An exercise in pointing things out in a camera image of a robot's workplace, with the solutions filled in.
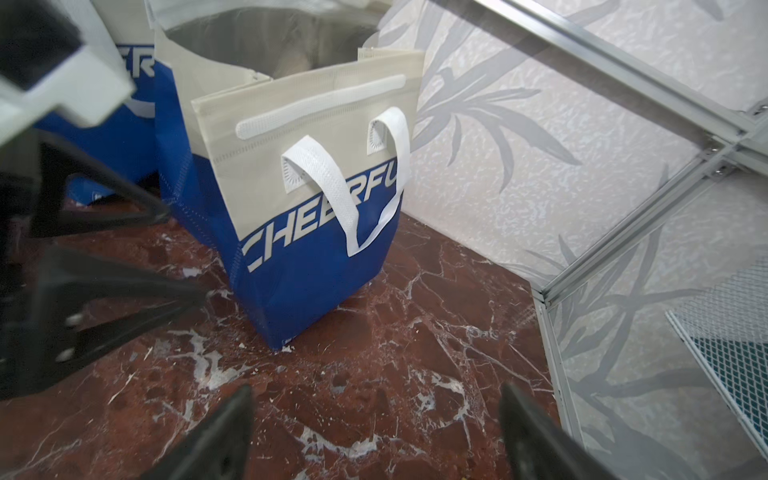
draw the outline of blue bag panel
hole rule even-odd
[[[118,50],[136,82],[133,98],[154,101],[154,46],[118,45]],[[130,181],[138,182],[157,169],[154,119],[137,117],[125,105],[97,127],[75,127],[56,113],[46,115],[35,126],[61,135]],[[68,196],[81,204],[111,194],[112,190],[84,178],[73,178],[68,188]]]
[[[208,247],[214,236],[197,179],[181,105],[174,83],[174,73],[163,64],[155,64],[155,138],[157,170],[163,200],[170,205],[182,227]],[[216,187],[214,195],[220,195]]]
[[[346,235],[335,217],[320,225],[321,217],[326,219],[321,212],[322,194],[274,217],[238,242],[210,162],[197,157],[196,165],[230,286],[271,348],[283,347],[381,270],[397,231],[399,206],[378,237],[353,257],[346,254]],[[376,227],[384,206],[394,196],[396,173],[397,162],[392,159],[348,179],[350,184],[355,180],[360,185],[365,178],[357,206],[360,244]],[[286,238],[288,230],[284,230],[289,225],[290,242]],[[271,251],[266,243],[270,233]]]

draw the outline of white bag handle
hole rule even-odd
[[[384,207],[379,216],[379,223],[371,232],[368,240],[362,245],[357,243],[359,219],[357,207],[352,194],[349,192],[344,175],[326,149],[314,138],[307,135],[283,154],[284,159],[300,167],[320,186],[346,235],[346,254],[348,257],[366,249],[395,216],[402,196],[402,189],[411,177],[411,140],[406,116],[399,108],[390,107],[376,117],[374,121],[382,122],[395,140],[395,152],[397,154],[395,196]]]

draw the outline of patterned wallpaper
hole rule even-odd
[[[758,73],[768,58],[734,52],[690,70],[699,55],[689,50],[768,45],[768,29],[752,28],[768,2],[718,3],[724,21],[702,7],[713,2],[542,3],[746,108],[767,85]],[[723,40],[740,38],[735,31],[748,39]],[[562,245],[582,254],[701,149],[699,134],[673,115],[472,0],[396,2],[379,44],[427,52],[404,211],[535,286],[561,270]]]
[[[768,178],[739,172],[551,313],[584,443],[623,478],[768,478],[664,317],[766,252]]]
[[[734,109],[768,96],[765,0],[541,0]],[[543,286],[690,162],[672,114],[472,0],[400,0],[427,52],[403,210]],[[768,478],[664,311],[768,249],[768,180],[733,174],[551,312],[581,434],[622,478]]]

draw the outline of wire mesh panel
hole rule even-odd
[[[667,318],[768,459],[768,257]]]

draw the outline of marble floor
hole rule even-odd
[[[256,416],[247,478],[509,478],[501,383],[557,419],[528,282],[405,215],[382,272],[277,353],[217,255],[174,221],[58,243],[210,293],[47,391],[0,403],[2,480],[135,478],[244,383]]]

